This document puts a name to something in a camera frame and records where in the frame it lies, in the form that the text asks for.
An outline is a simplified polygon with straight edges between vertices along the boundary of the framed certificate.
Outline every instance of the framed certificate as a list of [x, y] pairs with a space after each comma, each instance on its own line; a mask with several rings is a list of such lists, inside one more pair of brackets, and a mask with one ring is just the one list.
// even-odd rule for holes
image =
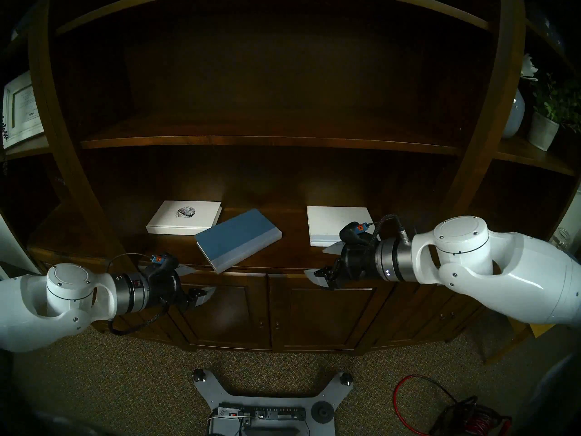
[[44, 131], [32, 91], [30, 72], [21, 74], [4, 87], [2, 116], [6, 125], [6, 134], [2, 137], [4, 148]]

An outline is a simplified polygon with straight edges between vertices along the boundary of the white vase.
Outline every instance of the white vase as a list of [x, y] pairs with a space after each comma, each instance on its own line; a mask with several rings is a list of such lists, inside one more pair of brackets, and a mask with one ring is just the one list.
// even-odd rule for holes
[[538, 112], [533, 114], [533, 120], [530, 123], [530, 131], [528, 135], [529, 142], [543, 151], [549, 149], [556, 132], [559, 130], [559, 124], [546, 117], [543, 117]]
[[517, 89], [517, 94], [512, 101], [512, 109], [508, 116], [508, 121], [502, 132], [502, 137], [507, 139], [515, 135], [521, 127], [522, 117], [525, 115], [525, 100], [522, 99], [521, 92]]

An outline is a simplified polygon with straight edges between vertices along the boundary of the green leaves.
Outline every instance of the green leaves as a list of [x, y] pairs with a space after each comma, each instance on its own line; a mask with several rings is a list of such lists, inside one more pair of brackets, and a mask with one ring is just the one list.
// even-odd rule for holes
[[547, 81], [534, 85], [533, 96], [536, 99], [534, 109], [544, 117], [571, 128], [576, 133], [581, 131], [581, 83], [577, 79], [568, 80], [557, 85], [551, 73], [546, 73]]

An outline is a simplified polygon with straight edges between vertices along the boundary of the red cable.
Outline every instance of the red cable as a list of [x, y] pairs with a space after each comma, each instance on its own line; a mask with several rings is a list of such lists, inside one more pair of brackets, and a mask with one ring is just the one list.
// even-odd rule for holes
[[405, 377], [404, 379], [402, 379], [399, 383], [397, 383], [397, 386], [395, 388], [395, 390], [393, 391], [393, 409], [396, 411], [397, 417], [399, 417], [399, 420], [401, 420], [401, 423], [403, 423], [408, 430], [413, 431], [415, 434], [419, 434], [419, 436], [430, 436], [427, 433], [422, 433], [421, 431], [416, 430], [414, 427], [412, 427], [411, 425], [408, 424], [408, 422], [406, 422], [404, 420], [404, 418], [401, 416], [398, 408], [397, 408], [397, 390], [400, 388], [400, 386], [402, 384], [404, 384], [407, 380], [409, 380], [410, 378], [414, 378], [414, 377], [420, 377], [420, 378], [426, 378], [422, 375], [408, 375], [407, 377]]
[[[431, 379], [430, 377], [426, 377], [424, 375], [417, 375], [417, 374], [408, 375], [407, 377], [402, 379], [399, 383], [397, 383], [397, 386], [396, 386], [395, 390], [393, 391], [393, 409], [395, 410], [397, 417], [399, 418], [401, 423], [403, 423], [406, 426], [406, 428], [408, 430], [412, 431], [413, 433], [418, 434], [419, 436], [431, 436], [427, 433], [422, 433], [421, 431], [418, 431], [414, 427], [409, 425], [408, 422], [406, 422], [405, 419], [401, 416], [401, 413], [399, 412], [399, 409], [397, 408], [397, 391], [398, 391], [398, 389], [407, 380], [409, 380], [410, 378], [414, 378], [414, 377], [428, 380], [432, 384], [435, 384], [436, 386], [438, 386], [442, 391], [444, 391], [446, 393], [446, 395], [448, 395], [448, 397], [450, 397], [454, 401], [455, 404], [458, 404], [458, 401], [447, 390], [445, 390], [444, 387], [442, 385], [440, 385], [437, 381]], [[506, 432], [508, 431], [508, 429], [511, 427], [510, 417], [502, 416], [502, 418], [508, 419], [508, 420], [502, 426], [500, 432], [498, 433], [498, 436], [504, 436], [506, 434]], [[471, 419], [468, 422], [466, 422], [466, 426], [464, 428], [464, 431], [469, 432], [470, 434], [473, 434], [475, 436], [486, 436], [486, 435], [488, 435], [488, 432], [492, 428], [492, 423], [493, 423], [492, 419], [487, 414], [482, 413], [482, 412], [476, 413], [471, 417]]]

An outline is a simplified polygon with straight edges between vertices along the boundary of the brown carpet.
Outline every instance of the brown carpet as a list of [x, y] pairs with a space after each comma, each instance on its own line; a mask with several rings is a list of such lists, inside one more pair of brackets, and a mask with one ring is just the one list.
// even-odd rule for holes
[[[500, 363], [490, 353], [510, 339], [505, 317], [485, 315], [449, 344], [370, 352], [364, 356], [261, 353], [178, 348], [93, 329], [50, 347], [15, 356], [15, 381], [39, 410], [97, 424], [125, 435], [203, 435], [210, 409], [192, 384], [196, 367], [212, 370], [234, 394], [315, 395], [338, 370], [355, 379], [335, 416], [337, 435], [411, 435], [391, 406], [393, 387], [420, 373], [441, 382], [458, 399], [476, 394], [500, 413], [517, 414], [544, 373], [574, 350], [577, 335], [555, 327], [529, 338]], [[447, 404], [422, 380], [401, 389], [400, 408], [427, 431]]]

